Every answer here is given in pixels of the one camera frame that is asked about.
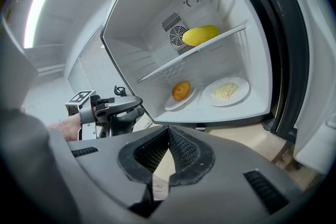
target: ceiling light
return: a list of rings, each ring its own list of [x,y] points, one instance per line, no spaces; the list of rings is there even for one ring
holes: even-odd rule
[[[33,0],[26,24],[25,39],[23,47],[32,48],[34,44],[34,34],[37,26],[38,17],[41,13],[43,4],[46,0]]]

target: vent grille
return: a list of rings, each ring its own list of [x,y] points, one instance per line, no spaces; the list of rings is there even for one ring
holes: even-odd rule
[[[176,172],[192,165],[200,156],[200,149],[194,144],[169,129],[169,150],[174,159]]]
[[[177,50],[178,55],[182,55],[182,54],[184,54],[185,52],[187,52],[187,51],[189,51],[189,50],[191,50],[191,49],[193,49],[193,48],[195,48],[195,47],[190,46],[190,45],[186,45],[186,46],[184,46],[183,48]]]
[[[178,13],[174,12],[171,16],[163,21],[162,27],[167,32],[180,21],[182,21],[181,17],[178,15]]]
[[[270,214],[288,204],[288,200],[259,171],[250,171],[244,176]]]
[[[166,132],[155,136],[134,151],[135,160],[152,173],[155,172],[167,152],[168,141]]]
[[[103,46],[100,32],[101,27],[97,29],[79,56],[79,62],[87,80],[101,97],[117,97],[114,93],[115,85],[124,87],[126,94],[132,95]]]
[[[182,54],[186,53],[187,51],[189,51],[189,50],[191,50],[193,48],[195,48],[195,47],[190,46],[190,45],[186,45],[183,48],[178,49],[177,53],[178,53],[178,55],[182,55]],[[185,60],[186,58],[190,57],[191,55],[194,55],[194,54],[198,53],[199,51],[201,51],[201,50],[197,50],[197,51],[193,52],[192,54],[190,54],[190,55],[188,55],[186,57],[183,57],[183,60]]]
[[[180,26],[180,25],[172,28],[172,30],[170,31],[170,34],[169,34],[169,39],[170,39],[171,43],[176,45],[176,46],[183,45],[184,42],[182,41],[182,37],[183,37],[183,34],[186,31],[187,31],[187,29],[185,29],[183,26]]]
[[[72,151],[72,154],[75,158],[77,158],[77,157],[88,155],[88,154],[91,154],[91,153],[97,152],[97,151],[98,151],[98,149],[96,149],[94,146],[92,146],[92,147],[83,148],[81,150]]]

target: wall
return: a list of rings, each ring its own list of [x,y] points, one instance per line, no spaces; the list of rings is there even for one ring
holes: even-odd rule
[[[28,92],[24,101],[26,114],[52,124],[68,116],[65,103],[74,95],[63,77],[47,81],[40,80]]]
[[[29,9],[33,0],[14,0],[10,6],[9,24],[20,44],[24,41],[24,31]],[[64,37],[80,16],[85,0],[46,0],[38,19],[34,35],[34,46],[64,44]]]

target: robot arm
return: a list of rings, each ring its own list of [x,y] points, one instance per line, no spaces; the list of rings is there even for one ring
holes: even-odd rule
[[[137,96],[101,99],[99,95],[91,95],[88,101],[88,105],[79,108],[81,122],[79,140],[96,139],[130,132],[135,120],[144,113],[142,108],[135,109],[142,103],[142,99]],[[118,114],[123,112],[128,113],[117,117]]]

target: yellow fruit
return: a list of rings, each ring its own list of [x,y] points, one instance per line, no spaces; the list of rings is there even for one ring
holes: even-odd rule
[[[190,46],[198,46],[219,35],[219,30],[214,25],[205,25],[192,28],[183,34],[182,40]]]

